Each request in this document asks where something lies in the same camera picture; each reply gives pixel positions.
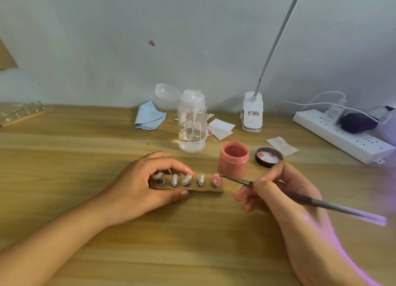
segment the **hand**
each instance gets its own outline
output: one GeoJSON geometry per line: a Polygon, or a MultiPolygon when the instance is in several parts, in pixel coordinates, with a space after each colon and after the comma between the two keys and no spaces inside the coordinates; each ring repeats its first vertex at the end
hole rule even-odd
{"type": "Polygon", "coordinates": [[[92,198],[101,210],[106,225],[121,224],[166,204],[187,199],[183,189],[156,190],[148,186],[148,179],[156,171],[171,169],[172,173],[191,174],[192,170],[168,154],[157,151],[133,161],[105,190],[92,198]]]}
{"type": "Polygon", "coordinates": [[[304,285],[377,285],[348,257],[334,233],[325,209],[302,206],[281,189],[322,199],[319,190],[292,165],[280,162],[253,188],[234,194],[245,212],[264,204],[281,229],[290,263],[304,285]]]}

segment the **microfiber cloth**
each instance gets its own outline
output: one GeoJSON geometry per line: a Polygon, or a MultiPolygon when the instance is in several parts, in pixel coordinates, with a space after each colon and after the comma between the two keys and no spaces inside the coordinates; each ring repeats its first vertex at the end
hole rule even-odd
{"type": "Polygon", "coordinates": [[[136,129],[156,129],[168,116],[166,113],[158,111],[152,101],[148,101],[139,107],[136,115],[136,129]]]}

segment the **pink painted nail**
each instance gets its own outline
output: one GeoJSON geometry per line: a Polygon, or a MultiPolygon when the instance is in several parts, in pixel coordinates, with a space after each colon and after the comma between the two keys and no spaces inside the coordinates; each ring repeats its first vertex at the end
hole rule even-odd
{"type": "Polygon", "coordinates": [[[190,195],[190,193],[189,193],[188,190],[183,190],[183,191],[180,193],[180,199],[182,199],[182,200],[188,199],[188,198],[189,198],[189,195],[190,195]]]}

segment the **right hand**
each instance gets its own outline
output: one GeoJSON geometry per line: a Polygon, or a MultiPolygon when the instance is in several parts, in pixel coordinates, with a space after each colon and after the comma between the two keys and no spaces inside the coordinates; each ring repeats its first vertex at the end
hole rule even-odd
{"type": "Polygon", "coordinates": [[[242,186],[234,199],[245,202],[245,212],[268,206],[281,229],[290,263],[304,285],[378,285],[345,253],[325,209],[302,206],[281,189],[322,199],[306,177],[283,161],[255,180],[253,188],[242,186]]]}

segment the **power strip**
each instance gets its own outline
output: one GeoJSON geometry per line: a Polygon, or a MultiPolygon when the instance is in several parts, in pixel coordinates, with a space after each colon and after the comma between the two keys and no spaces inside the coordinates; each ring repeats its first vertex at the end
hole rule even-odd
{"type": "Polygon", "coordinates": [[[385,163],[384,159],[396,151],[390,145],[367,133],[351,134],[324,120],[326,114],[318,110],[297,112],[293,121],[317,134],[364,164],[385,163]]]}

